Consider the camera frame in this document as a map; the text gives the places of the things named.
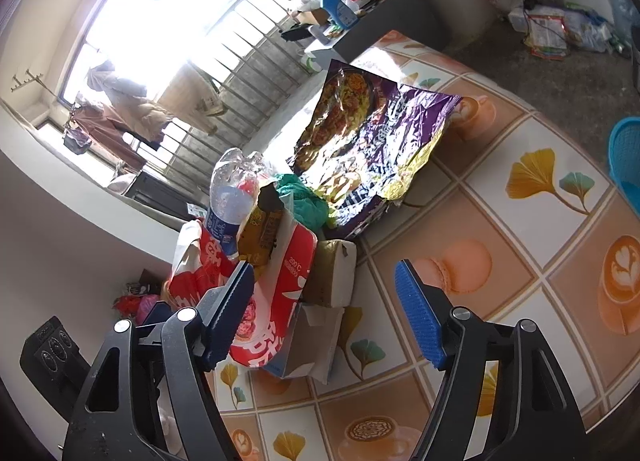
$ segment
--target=blue detergent bottle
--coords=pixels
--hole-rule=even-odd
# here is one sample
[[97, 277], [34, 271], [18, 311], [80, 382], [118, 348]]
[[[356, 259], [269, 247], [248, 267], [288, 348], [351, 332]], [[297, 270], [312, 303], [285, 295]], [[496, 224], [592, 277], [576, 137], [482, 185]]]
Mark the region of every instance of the blue detergent bottle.
[[341, 0], [322, 0], [321, 6], [331, 16], [331, 19], [344, 30], [353, 27], [359, 21], [356, 14]]

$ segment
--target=silver screw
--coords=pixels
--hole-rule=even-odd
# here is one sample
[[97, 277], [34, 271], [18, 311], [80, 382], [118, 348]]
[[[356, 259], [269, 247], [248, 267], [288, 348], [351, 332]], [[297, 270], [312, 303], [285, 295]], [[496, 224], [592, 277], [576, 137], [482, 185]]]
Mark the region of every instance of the silver screw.
[[131, 322], [128, 320], [118, 320], [116, 325], [113, 326], [113, 330], [116, 333], [124, 333], [127, 329], [131, 327]]
[[536, 323], [533, 322], [533, 320], [529, 320], [529, 319], [524, 319], [522, 322], [520, 322], [520, 327], [527, 333], [532, 333], [533, 331], [538, 329], [538, 326], [536, 326]]
[[178, 311], [178, 320], [182, 322], [188, 322], [190, 320], [193, 320], [196, 314], [197, 314], [197, 311], [194, 310], [193, 307], [186, 307]]
[[469, 320], [471, 318], [471, 311], [466, 307], [454, 307], [453, 316], [458, 320]]

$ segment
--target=blue gripper pad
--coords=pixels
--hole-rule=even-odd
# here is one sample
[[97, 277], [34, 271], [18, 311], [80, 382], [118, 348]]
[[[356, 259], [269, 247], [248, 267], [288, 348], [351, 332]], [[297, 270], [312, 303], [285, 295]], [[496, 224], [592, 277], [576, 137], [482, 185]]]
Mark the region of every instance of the blue gripper pad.
[[442, 328], [405, 263], [396, 266], [396, 293], [420, 351], [437, 369], [443, 369], [447, 355], [442, 346]]

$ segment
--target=patterned tablecloth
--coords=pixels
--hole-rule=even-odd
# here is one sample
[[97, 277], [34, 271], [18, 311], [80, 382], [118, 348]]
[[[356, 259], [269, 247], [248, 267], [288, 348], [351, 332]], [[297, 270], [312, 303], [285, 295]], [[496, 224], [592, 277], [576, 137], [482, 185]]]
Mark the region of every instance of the patterned tablecloth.
[[[395, 295], [405, 258], [484, 319], [535, 320], [594, 426], [640, 380], [640, 221], [574, 142], [466, 66], [397, 32], [354, 64], [465, 108], [405, 203], [360, 240], [330, 383], [218, 366], [210, 381], [242, 459], [409, 459], [442, 376]], [[486, 366], [468, 455], [482, 450], [496, 373]]]

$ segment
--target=window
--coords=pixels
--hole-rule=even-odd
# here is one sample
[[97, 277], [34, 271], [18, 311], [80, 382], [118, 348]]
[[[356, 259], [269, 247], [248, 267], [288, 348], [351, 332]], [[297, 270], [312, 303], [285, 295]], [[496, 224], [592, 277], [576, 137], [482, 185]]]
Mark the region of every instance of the window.
[[[69, 104], [78, 92], [91, 100], [109, 103], [103, 92], [93, 91], [86, 84], [91, 67], [107, 59], [118, 74], [147, 87], [149, 98], [158, 98], [187, 59], [193, 59], [220, 82], [229, 75], [239, 58], [218, 43], [220, 25], [238, 24], [239, 18], [228, 15], [220, 19], [237, 0], [106, 0], [82, 38], [65, 84], [62, 98]], [[260, 11], [245, 12], [259, 29], [266, 30], [285, 15], [281, 5], [286, 0], [257, 0]], [[249, 43], [257, 43], [263, 35], [243, 25], [237, 29]], [[238, 37], [225, 39], [225, 44], [238, 56], [244, 57], [251, 46]], [[174, 120], [164, 129], [166, 136], [159, 150], [126, 138], [133, 149], [142, 155], [156, 171], [164, 171], [171, 164], [190, 126]]]
[[95, 182], [101, 186], [107, 186], [111, 181], [115, 169], [106, 164], [90, 150], [81, 155], [71, 152], [64, 145], [62, 131], [60, 131], [60, 129], [53, 123], [47, 122], [40, 126], [38, 129], [38, 135], [59, 151], [60, 154], [68, 158], [69, 161], [78, 165], [79, 168], [89, 174], [89, 176], [91, 176]]

